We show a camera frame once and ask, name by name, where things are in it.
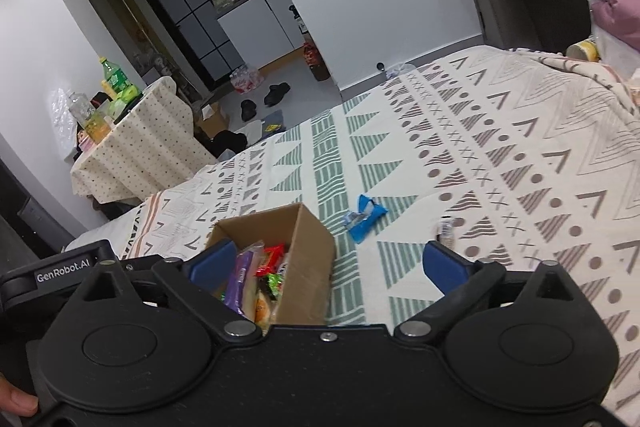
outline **black slipper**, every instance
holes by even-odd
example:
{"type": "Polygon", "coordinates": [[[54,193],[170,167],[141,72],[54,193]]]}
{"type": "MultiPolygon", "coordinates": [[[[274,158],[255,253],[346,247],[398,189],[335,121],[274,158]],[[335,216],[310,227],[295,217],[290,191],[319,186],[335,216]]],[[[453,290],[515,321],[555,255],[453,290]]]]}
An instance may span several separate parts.
{"type": "Polygon", "coordinates": [[[255,102],[252,102],[251,100],[242,100],[242,102],[240,102],[240,107],[242,108],[241,116],[243,122],[248,122],[257,113],[256,108],[258,106],[255,105],[255,102]]]}
{"type": "Polygon", "coordinates": [[[291,86],[289,86],[289,84],[287,84],[286,82],[274,86],[269,86],[269,92],[267,96],[264,97],[264,105],[266,105],[267,107],[278,105],[290,90],[291,86]]]}

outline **red snack package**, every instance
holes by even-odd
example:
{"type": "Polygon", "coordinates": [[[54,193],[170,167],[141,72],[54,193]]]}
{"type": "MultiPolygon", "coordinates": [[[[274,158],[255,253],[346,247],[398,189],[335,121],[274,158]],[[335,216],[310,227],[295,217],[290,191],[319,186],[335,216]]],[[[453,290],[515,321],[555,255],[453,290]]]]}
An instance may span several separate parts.
{"type": "Polygon", "coordinates": [[[284,244],[276,245],[275,247],[269,247],[264,249],[264,259],[255,271],[256,277],[264,277],[270,273],[276,273],[278,269],[278,263],[280,258],[284,255],[284,244]]]}

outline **blue candy wrapper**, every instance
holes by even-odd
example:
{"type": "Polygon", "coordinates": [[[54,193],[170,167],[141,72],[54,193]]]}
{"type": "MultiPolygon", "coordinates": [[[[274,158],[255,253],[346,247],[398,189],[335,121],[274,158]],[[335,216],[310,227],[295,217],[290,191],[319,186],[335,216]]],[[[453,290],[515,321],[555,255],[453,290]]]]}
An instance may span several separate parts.
{"type": "Polygon", "coordinates": [[[388,210],[384,206],[361,194],[358,198],[358,211],[349,212],[342,220],[351,238],[359,245],[376,221],[386,213],[388,210]]]}

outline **fingernail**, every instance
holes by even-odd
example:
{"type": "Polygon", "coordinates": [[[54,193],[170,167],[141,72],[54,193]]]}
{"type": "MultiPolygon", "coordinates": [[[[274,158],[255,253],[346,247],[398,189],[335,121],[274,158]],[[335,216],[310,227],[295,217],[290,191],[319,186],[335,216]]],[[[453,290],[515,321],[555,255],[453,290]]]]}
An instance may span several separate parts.
{"type": "Polygon", "coordinates": [[[11,391],[11,401],[27,411],[33,411],[38,406],[38,398],[36,396],[31,396],[31,394],[27,394],[19,389],[11,391]]]}

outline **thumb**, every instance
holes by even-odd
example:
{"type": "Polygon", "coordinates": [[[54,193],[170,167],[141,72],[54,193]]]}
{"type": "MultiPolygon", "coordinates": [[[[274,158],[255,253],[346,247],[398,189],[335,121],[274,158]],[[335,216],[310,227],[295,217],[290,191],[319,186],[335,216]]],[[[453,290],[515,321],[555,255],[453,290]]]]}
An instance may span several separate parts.
{"type": "Polygon", "coordinates": [[[18,416],[33,416],[38,412],[38,398],[10,384],[0,373],[0,410],[18,416]]]}

